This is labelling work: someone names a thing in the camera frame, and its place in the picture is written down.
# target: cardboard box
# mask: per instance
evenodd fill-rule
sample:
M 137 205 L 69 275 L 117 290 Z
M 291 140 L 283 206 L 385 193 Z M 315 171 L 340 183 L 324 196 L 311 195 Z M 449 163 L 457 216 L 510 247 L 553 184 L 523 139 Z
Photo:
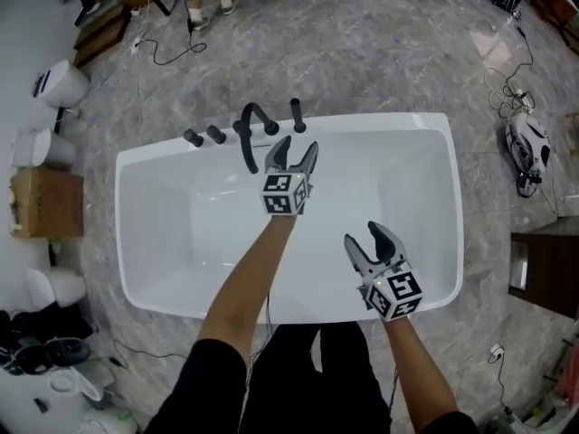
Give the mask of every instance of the cardboard box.
M 27 167 L 11 179 L 19 238 L 72 238 L 84 233 L 82 177 Z

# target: white bathtub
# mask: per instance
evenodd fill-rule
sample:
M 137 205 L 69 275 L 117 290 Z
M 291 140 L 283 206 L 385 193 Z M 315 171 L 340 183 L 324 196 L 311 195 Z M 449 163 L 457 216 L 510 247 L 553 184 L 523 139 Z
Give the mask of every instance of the white bathtub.
M 462 284 L 462 207 L 451 132 L 443 114 L 391 113 L 293 120 L 268 137 L 252 126 L 260 168 L 250 174 L 231 128 L 216 145 L 182 138 L 117 158 L 116 230 L 122 287 L 136 307 L 203 318 L 233 266 L 268 221 L 260 201 L 269 147 L 292 134 L 288 163 L 317 140 L 314 189 L 291 235 L 271 289 L 273 323 L 377 318 L 356 287 L 344 250 L 354 236 L 373 257 L 366 225 L 376 221 L 405 245 L 420 271 L 418 310 L 443 307 Z M 260 322 L 264 322 L 263 310 Z

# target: shoe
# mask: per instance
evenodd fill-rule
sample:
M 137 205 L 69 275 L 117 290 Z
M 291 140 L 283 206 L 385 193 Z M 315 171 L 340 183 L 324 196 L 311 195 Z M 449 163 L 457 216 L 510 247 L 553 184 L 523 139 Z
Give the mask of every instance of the shoe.
M 222 6 L 221 7 L 221 14 L 223 16 L 227 16 L 228 14 L 233 13 L 233 10 L 235 9 L 235 7 L 239 4 L 239 0 L 232 0 L 232 5 L 231 6 Z
M 100 8 L 100 2 L 95 2 L 93 6 L 91 6 L 88 10 L 85 10 L 85 14 L 91 14 L 97 11 Z
M 193 30 L 199 32 L 208 25 L 209 25 L 209 18 L 204 16 L 202 21 L 193 21 Z

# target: marble floor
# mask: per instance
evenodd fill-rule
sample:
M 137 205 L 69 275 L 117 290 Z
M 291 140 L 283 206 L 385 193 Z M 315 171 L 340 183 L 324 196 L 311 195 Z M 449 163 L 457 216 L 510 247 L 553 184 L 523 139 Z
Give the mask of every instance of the marble floor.
M 485 70 L 512 72 L 528 60 L 527 47 L 509 15 L 486 0 L 241 0 L 231 16 L 216 14 L 194 41 L 207 43 L 165 67 L 152 61 L 154 46 L 130 46 L 135 37 L 159 41 L 157 58 L 177 56 L 187 44 L 185 11 L 165 18 L 151 6 L 134 18 L 123 43 L 87 67 L 91 76 L 80 119 L 66 119 L 62 134 L 84 175 L 85 237 L 65 245 L 62 262 L 78 268 L 89 285 L 90 308 L 100 333 L 92 345 L 113 353 L 117 337 L 137 349 L 186 353 L 199 320 L 140 310 L 122 292 L 115 245 L 114 174 L 124 149 L 179 137 L 188 127 L 228 127 L 248 101 L 273 118 L 290 117 L 288 101 L 302 100 L 306 115 L 377 111 L 441 111 L 450 121 L 460 165 L 464 210 L 464 284 L 449 306 L 413 317 L 419 335 L 449 378 L 458 403 L 476 421 L 499 407 L 497 365 L 481 347 L 506 348 L 505 401 L 523 410 L 546 389 L 541 375 L 561 351 L 560 339 L 574 322 L 507 295 L 509 233 L 533 230 L 571 210 L 560 202 L 579 193 L 579 163 L 565 113 L 579 109 L 579 57 L 527 4 L 520 23 L 535 61 L 515 83 L 531 90 L 536 116 L 548 126 L 554 153 L 543 188 L 517 196 L 505 153 L 502 125 L 489 105 Z M 500 77 L 490 76 L 493 88 Z M 392 389 L 394 364 L 383 328 L 362 324 L 384 396 Z M 265 337 L 258 329 L 255 344 Z M 174 384 L 182 360 L 127 355 L 129 370 L 114 369 L 115 391 L 142 424 L 155 414 Z M 411 430 L 400 391 L 393 433 Z

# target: forearm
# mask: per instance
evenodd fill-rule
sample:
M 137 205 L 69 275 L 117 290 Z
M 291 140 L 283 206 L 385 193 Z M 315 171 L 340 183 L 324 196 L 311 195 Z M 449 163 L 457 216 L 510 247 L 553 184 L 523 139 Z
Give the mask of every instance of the forearm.
M 452 391 L 408 318 L 384 322 L 414 430 L 457 411 Z
M 295 222 L 295 217 L 271 218 L 223 283 L 198 339 L 224 341 L 249 362 L 255 324 Z

